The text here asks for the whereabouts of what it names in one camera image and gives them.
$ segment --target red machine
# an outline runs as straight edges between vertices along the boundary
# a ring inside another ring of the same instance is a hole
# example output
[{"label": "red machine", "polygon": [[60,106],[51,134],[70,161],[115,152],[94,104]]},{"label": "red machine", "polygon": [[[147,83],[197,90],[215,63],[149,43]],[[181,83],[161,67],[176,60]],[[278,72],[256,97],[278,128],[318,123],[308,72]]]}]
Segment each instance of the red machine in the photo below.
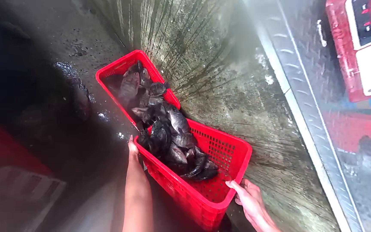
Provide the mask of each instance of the red machine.
[{"label": "red machine", "polygon": [[371,0],[328,0],[326,11],[349,100],[371,98]]}]

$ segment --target diamond plate metal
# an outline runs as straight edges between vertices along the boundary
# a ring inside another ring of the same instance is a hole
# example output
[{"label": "diamond plate metal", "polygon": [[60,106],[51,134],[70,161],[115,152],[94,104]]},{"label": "diamond plate metal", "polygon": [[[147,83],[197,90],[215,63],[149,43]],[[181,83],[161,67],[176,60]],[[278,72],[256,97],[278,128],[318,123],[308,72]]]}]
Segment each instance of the diamond plate metal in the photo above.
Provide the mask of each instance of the diamond plate metal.
[{"label": "diamond plate metal", "polygon": [[286,83],[280,83],[341,230],[364,232],[322,116],[322,109],[330,112],[327,102],[344,95],[333,40],[330,32],[324,31],[329,30],[325,1],[257,0],[255,5],[246,4],[255,11],[256,29],[277,79],[280,82],[283,78],[278,74],[284,72],[290,85],[285,92]]}]

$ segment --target fish head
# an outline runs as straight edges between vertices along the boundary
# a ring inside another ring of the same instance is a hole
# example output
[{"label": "fish head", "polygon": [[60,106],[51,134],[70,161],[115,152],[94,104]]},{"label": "fish head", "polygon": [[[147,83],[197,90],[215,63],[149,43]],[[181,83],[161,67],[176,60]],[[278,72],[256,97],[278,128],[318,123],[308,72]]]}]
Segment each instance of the fish head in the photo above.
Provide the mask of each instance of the fish head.
[{"label": "fish head", "polygon": [[148,108],[139,108],[139,107],[136,107],[136,108],[132,108],[131,110],[138,117],[142,117],[144,115],[144,113],[147,112],[147,109]]},{"label": "fish head", "polygon": [[142,69],[141,74],[143,75],[144,78],[150,79],[150,74],[148,73],[148,70],[146,68]]}]

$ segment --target fish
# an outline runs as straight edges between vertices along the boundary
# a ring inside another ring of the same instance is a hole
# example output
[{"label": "fish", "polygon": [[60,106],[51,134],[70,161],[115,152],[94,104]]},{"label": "fish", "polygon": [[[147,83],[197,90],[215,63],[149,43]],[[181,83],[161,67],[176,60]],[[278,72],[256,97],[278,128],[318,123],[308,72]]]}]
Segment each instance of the fish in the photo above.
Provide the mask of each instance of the fish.
[{"label": "fish", "polygon": [[219,167],[215,163],[209,160],[207,160],[206,164],[204,165],[204,169],[208,169],[208,170],[218,170],[218,168]]},{"label": "fish", "polygon": [[151,84],[149,91],[150,91],[150,97],[157,97],[163,95],[165,92],[167,92],[167,89],[170,88],[170,85],[166,83],[161,82],[154,82]]},{"label": "fish", "polygon": [[190,126],[188,125],[187,119],[175,106],[168,104],[165,109],[168,113],[168,119],[177,133],[181,134],[190,132]]},{"label": "fish", "polygon": [[145,124],[154,117],[154,108],[151,108],[151,107],[145,107],[145,108],[136,107],[136,108],[132,108],[131,110],[136,116],[141,118],[141,120]]},{"label": "fish", "polygon": [[139,145],[144,147],[147,151],[150,150],[150,136],[148,135],[148,132],[146,130],[140,130],[140,135],[138,136],[137,142]]},{"label": "fish", "polygon": [[168,125],[160,121],[153,123],[150,138],[155,146],[151,153],[156,157],[165,156],[171,145],[171,132]]},{"label": "fish", "polygon": [[152,84],[153,84],[153,81],[151,79],[140,79],[140,85],[143,88],[149,89]]},{"label": "fish", "polygon": [[173,143],[170,145],[170,150],[166,159],[173,163],[187,163],[187,158],[184,153]]},{"label": "fish", "polygon": [[118,100],[123,107],[127,108],[130,101],[136,97],[139,86],[140,74],[138,72],[128,74],[122,79]]},{"label": "fish", "polygon": [[166,103],[166,101],[164,101],[164,98],[162,96],[150,97],[148,99],[148,104],[152,105],[152,106],[155,106],[157,104],[165,104],[165,103]]},{"label": "fish", "polygon": [[191,179],[195,181],[208,180],[215,177],[218,173],[219,172],[216,169],[204,169],[198,175],[192,177]]},{"label": "fish", "polygon": [[124,73],[123,77],[126,77],[132,73],[135,73],[135,72],[139,72],[138,71],[138,63],[135,63],[133,64],[132,66],[130,66],[127,71]]},{"label": "fish", "polygon": [[187,160],[190,160],[190,159],[194,159],[194,157],[195,157],[195,148],[190,148],[186,153],[186,158],[187,158]]},{"label": "fish", "polygon": [[138,107],[148,107],[149,98],[150,98],[150,95],[148,93],[148,90],[146,89],[146,91],[140,97]]},{"label": "fish", "polygon": [[194,135],[191,133],[182,133],[173,135],[172,138],[175,145],[179,147],[191,148],[197,145],[197,140],[194,138]]},{"label": "fish", "polygon": [[138,116],[139,118],[143,118],[144,117],[144,114],[147,112],[148,110],[148,107],[143,107],[143,108],[140,108],[140,107],[136,107],[136,108],[132,108],[131,109],[132,112]]},{"label": "fish", "polygon": [[140,70],[138,73],[140,73],[140,85],[146,89],[151,87],[153,82],[150,78],[148,70],[146,68],[142,68],[142,70]]},{"label": "fish", "polygon": [[145,69],[144,66],[143,66],[143,64],[142,64],[142,62],[139,61],[139,60],[137,60],[137,63],[135,64],[135,66],[136,66],[136,70],[138,72],[142,72],[142,70]]},{"label": "fish", "polygon": [[195,176],[197,176],[203,169],[204,169],[204,165],[207,161],[207,156],[206,155],[198,155],[197,154],[197,158],[195,159],[195,162],[194,162],[194,166],[192,167],[192,169],[187,172],[186,174],[183,174],[181,175],[181,177],[184,177],[184,178],[193,178]]}]

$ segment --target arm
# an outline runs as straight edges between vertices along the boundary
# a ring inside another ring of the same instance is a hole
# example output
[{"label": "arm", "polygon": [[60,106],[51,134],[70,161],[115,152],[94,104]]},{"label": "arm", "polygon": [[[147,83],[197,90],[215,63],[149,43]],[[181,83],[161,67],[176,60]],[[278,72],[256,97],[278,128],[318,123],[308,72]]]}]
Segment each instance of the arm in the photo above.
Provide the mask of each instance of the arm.
[{"label": "arm", "polygon": [[153,232],[152,196],[150,183],[138,161],[138,148],[131,135],[128,142],[129,158],[125,183],[123,232]]},{"label": "arm", "polygon": [[226,181],[225,184],[236,190],[235,202],[243,206],[247,220],[257,232],[281,232],[267,213],[257,185],[247,179],[243,179],[240,185],[233,180]]}]

